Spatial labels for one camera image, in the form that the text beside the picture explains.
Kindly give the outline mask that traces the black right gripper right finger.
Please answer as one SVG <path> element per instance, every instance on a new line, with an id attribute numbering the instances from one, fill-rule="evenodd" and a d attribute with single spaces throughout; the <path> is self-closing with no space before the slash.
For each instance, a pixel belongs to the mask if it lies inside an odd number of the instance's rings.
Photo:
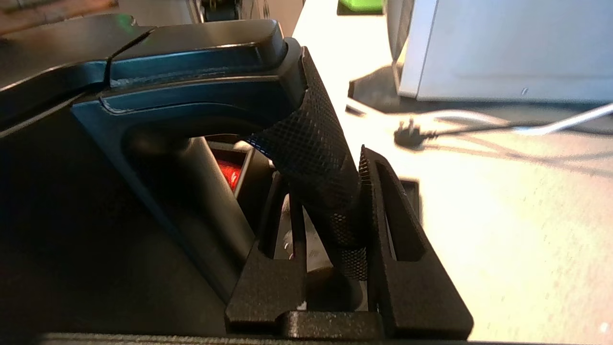
<path id="1" fill-rule="evenodd" d="M 369 216 L 368 306 L 388 338 L 467 339 L 474 320 L 422 227 L 420 184 L 402 181 L 383 155 L 362 147 L 359 173 Z"/>

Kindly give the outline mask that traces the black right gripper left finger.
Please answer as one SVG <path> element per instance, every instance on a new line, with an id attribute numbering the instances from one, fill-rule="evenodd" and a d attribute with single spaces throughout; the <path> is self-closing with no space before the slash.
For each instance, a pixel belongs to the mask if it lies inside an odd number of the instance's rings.
<path id="1" fill-rule="evenodd" d="M 282 206 L 288 194 L 284 177 L 273 173 L 258 233 L 225 310 L 230 334 L 280 334 L 284 316 L 305 304 L 307 240 L 300 201 L 290 200 L 293 257 L 274 257 Z"/>

